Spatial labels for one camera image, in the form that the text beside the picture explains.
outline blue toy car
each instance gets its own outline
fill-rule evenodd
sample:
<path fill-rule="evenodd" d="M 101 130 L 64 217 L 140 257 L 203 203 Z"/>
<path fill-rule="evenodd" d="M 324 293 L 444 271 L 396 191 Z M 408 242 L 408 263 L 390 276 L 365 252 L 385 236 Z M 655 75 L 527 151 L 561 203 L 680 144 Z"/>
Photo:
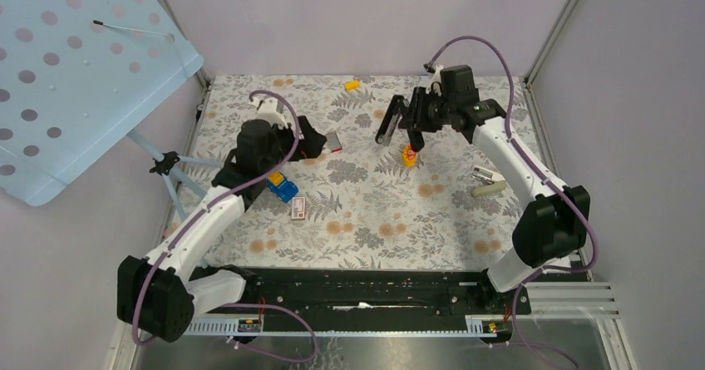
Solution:
<path fill-rule="evenodd" d="M 274 172 L 267 178 L 267 187 L 286 203 L 298 193 L 298 187 L 280 172 Z"/>

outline leaf pattern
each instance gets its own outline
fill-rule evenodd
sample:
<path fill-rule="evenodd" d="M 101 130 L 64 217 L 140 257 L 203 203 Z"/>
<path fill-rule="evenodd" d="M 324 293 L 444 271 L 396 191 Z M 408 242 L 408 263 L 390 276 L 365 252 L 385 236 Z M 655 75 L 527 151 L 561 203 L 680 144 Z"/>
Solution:
<path fill-rule="evenodd" d="M 345 91 L 346 81 L 358 89 Z M 511 189 L 473 199 L 479 186 L 467 170 L 494 166 L 450 128 L 425 134 L 415 166 L 401 161 L 407 134 L 397 131 L 388 147 L 374 142 L 389 100 L 410 98 L 421 76 L 217 76 L 192 156 L 224 160 L 244 121 L 255 117 L 248 94 L 275 91 L 325 134 L 335 131 L 343 150 L 288 163 L 282 173 L 306 198 L 306 220 L 291 220 L 291 205 L 269 190 L 235 220 L 205 255 L 212 265 L 337 269 L 482 270 L 511 247 L 522 208 Z M 502 77 L 477 77 L 481 99 L 502 106 L 509 86 Z M 521 91 L 512 125 L 531 150 L 538 149 Z M 291 121 L 288 113 L 284 116 Z M 204 189 L 218 169 L 186 165 Z M 190 212 L 200 199 L 186 188 L 179 197 Z M 181 220 L 175 216 L 174 230 Z"/>

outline gray floor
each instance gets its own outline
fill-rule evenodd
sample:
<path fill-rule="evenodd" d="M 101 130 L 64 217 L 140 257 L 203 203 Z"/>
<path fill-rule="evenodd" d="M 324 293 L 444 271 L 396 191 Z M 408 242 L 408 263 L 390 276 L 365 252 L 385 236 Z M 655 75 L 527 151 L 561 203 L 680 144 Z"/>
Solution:
<path fill-rule="evenodd" d="M 609 369 L 602 342 L 589 320 L 521 321 L 531 342 L 565 350 L 582 368 Z M 310 363 L 290 365 L 257 353 L 233 350 L 224 338 L 183 337 L 176 343 L 154 343 L 138 352 L 134 369 L 246 370 L 246 369 L 405 369 L 462 368 L 491 370 L 543 370 L 547 367 L 526 348 L 473 348 L 479 339 L 465 338 L 320 338 L 322 352 Z M 253 344 L 289 356 L 306 356 L 311 343 L 305 338 L 259 338 Z M 562 358 L 561 366 L 569 366 Z"/>

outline yellow object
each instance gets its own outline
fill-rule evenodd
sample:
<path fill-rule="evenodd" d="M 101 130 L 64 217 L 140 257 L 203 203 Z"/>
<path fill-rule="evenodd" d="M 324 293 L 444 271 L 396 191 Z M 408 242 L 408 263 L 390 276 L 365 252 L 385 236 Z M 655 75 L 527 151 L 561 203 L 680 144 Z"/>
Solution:
<path fill-rule="evenodd" d="M 279 172 L 274 172 L 272 175 L 269 176 L 268 179 L 272 182 L 273 185 L 281 185 L 284 181 L 284 175 Z"/>
<path fill-rule="evenodd" d="M 418 154 L 414 150 L 412 150 L 412 145 L 407 144 L 407 146 L 404 147 L 404 150 L 402 151 L 402 161 L 404 162 L 404 165 L 409 167 L 416 165 L 417 158 Z"/>
<path fill-rule="evenodd" d="M 345 84 L 345 90 L 357 89 L 360 87 L 360 81 L 349 81 Z"/>

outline white wall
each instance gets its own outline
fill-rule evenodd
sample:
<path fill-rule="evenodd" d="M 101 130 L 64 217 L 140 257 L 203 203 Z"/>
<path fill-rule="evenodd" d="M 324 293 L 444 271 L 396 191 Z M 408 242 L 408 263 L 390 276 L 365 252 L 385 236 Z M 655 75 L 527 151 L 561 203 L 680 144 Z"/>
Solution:
<path fill-rule="evenodd" d="M 191 78 L 138 127 L 183 150 L 200 101 Z M 0 191 L 0 368 L 96 370 L 116 325 L 116 272 L 154 248 L 168 205 L 150 157 L 123 139 L 58 197 Z"/>
<path fill-rule="evenodd" d="M 582 0 L 535 83 L 639 368 L 703 368 L 705 0 Z"/>
<path fill-rule="evenodd" d="M 419 74 L 441 44 L 461 34 L 490 39 L 522 75 L 566 0 L 168 1 L 215 76 Z M 504 73 L 480 43 L 459 44 L 443 58 L 478 75 Z"/>

